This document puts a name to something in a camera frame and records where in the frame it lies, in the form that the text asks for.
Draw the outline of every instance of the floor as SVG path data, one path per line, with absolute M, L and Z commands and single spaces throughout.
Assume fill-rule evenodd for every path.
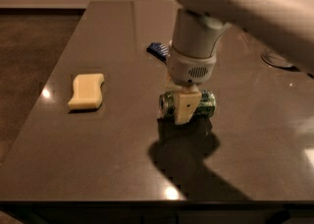
M 18 14 L 17 11 L 2 11 L 0 165 L 5 162 L 10 148 L 82 15 L 82 10 L 19 11 Z M 0 223 L 20 222 L 0 212 Z

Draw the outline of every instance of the blue object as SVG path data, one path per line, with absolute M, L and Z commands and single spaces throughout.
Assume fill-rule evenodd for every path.
M 158 58 L 160 61 L 162 61 L 164 64 L 166 63 L 166 58 L 168 55 L 168 47 L 164 46 L 160 42 L 152 42 L 150 43 L 149 47 L 147 47 L 146 51 L 156 58 Z

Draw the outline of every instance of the table surface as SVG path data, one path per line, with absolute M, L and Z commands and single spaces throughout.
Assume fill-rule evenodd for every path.
M 314 81 L 269 67 L 264 45 L 232 27 L 202 87 L 210 121 L 158 118 L 172 2 L 93 2 L 0 169 L 0 200 L 313 200 Z M 69 113 L 77 74 L 103 73 L 103 104 Z

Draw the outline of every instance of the green can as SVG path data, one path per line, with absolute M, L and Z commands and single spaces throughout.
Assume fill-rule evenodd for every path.
M 202 97 L 193 114 L 197 118 L 211 118 L 216 110 L 216 98 L 212 91 L 201 90 Z M 175 117 L 174 93 L 165 92 L 159 96 L 159 112 L 162 118 L 173 120 Z

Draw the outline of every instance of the table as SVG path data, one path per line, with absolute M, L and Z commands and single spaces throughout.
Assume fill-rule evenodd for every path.
M 222 39 L 202 85 L 217 96 L 216 115 L 180 127 L 157 120 L 167 69 L 145 48 L 168 43 L 175 11 L 172 2 L 89 4 L 0 170 L 6 209 L 314 199 L 314 80 L 269 67 L 265 46 L 240 28 Z M 103 104 L 70 113 L 72 81 L 88 73 L 105 75 Z

